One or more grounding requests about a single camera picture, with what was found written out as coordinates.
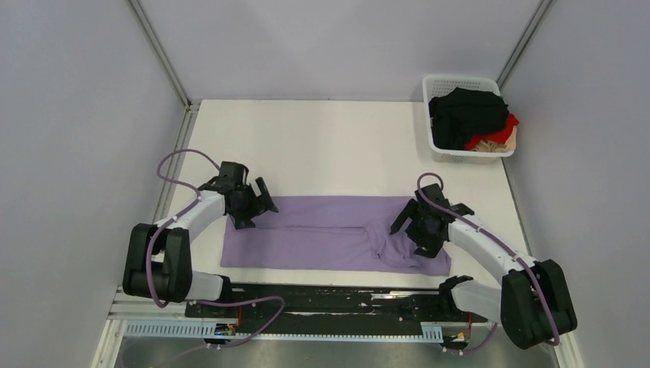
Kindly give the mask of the purple t shirt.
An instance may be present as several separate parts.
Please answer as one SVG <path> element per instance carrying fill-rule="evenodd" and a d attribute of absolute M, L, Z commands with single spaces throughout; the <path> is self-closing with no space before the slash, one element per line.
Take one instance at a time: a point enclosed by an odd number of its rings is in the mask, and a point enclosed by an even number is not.
<path fill-rule="evenodd" d="M 451 257 L 415 253 L 417 247 L 390 226 L 408 196 L 281 196 L 278 212 L 254 219 L 253 228 L 225 226 L 223 268 L 376 271 L 448 276 Z"/>

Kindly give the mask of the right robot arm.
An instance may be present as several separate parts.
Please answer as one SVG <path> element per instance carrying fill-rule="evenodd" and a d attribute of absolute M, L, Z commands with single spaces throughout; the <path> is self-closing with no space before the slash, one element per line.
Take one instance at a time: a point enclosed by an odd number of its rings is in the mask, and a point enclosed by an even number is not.
<path fill-rule="evenodd" d="M 463 249 L 498 282 L 496 287 L 469 276 L 454 276 L 440 285 L 439 313 L 457 320 L 466 312 L 500 324 L 523 350 L 556 343 L 574 331 L 578 320 L 563 269 L 551 259 L 539 261 L 518 253 L 493 234 L 464 203 L 452 204 L 439 184 L 418 187 L 390 225 L 404 232 L 416 254 L 433 258 L 445 243 Z"/>

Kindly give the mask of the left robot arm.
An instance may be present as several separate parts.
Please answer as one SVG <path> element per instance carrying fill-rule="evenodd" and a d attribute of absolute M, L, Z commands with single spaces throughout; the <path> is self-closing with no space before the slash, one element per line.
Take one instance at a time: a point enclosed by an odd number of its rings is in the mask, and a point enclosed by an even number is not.
<path fill-rule="evenodd" d="M 194 199 L 175 215 L 153 224 L 135 225 L 130 234 L 122 288 L 125 294 L 146 297 L 160 307 L 167 303 L 205 301 L 217 317 L 229 315 L 235 296 L 230 280 L 192 266 L 192 242 L 209 225 L 229 218 L 237 230 L 254 228 L 254 219 L 278 208 L 263 178 L 247 181 L 240 163 L 222 162 L 218 175 L 194 187 Z"/>

